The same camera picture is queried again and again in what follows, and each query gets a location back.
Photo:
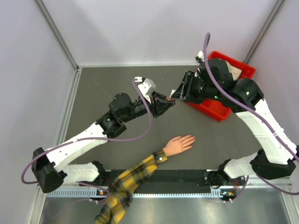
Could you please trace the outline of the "pink nail polish bottle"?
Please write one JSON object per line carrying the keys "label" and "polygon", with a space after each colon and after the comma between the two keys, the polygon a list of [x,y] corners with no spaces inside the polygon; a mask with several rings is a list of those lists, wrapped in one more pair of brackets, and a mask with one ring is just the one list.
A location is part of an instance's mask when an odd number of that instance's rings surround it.
{"label": "pink nail polish bottle", "polygon": [[166,97],[166,100],[168,100],[168,101],[175,101],[175,99],[172,99],[170,97]]}

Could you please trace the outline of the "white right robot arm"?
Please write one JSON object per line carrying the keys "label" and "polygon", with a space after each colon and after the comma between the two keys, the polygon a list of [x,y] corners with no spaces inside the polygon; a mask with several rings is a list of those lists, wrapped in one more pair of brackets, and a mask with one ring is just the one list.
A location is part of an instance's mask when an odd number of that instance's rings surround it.
{"label": "white right robot arm", "polygon": [[185,72],[171,98],[197,105],[208,99],[220,102],[247,125],[262,147],[250,156],[225,160],[207,175],[207,184],[220,187],[246,175],[266,180],[291,176],[299,147],[290,141],[271,114],[258,85],[249,78],[237,79],[225,60],[197,61],[197,70]]}

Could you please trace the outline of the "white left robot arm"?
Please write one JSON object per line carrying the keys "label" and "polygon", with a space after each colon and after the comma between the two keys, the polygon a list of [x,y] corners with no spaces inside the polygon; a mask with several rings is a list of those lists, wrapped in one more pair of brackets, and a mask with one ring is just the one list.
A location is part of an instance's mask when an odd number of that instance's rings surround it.
{"label": "white left robot arm", "polygon": [[106,171],[100,162],[72,164],[72,161],[96,146],[120,141],[118,136],[126,131],[127,122],[145,114],[157,118],[174,105],[174,101],[157,92],[153,92],[149,99],[139,98],[135,101],[131,101],[126,93],[115,95],[109,104],[109,111],[89,128],[56,147],[47,150],[39,147],[33,152],[31,170],[43,193],[75,182],[103,184]]}

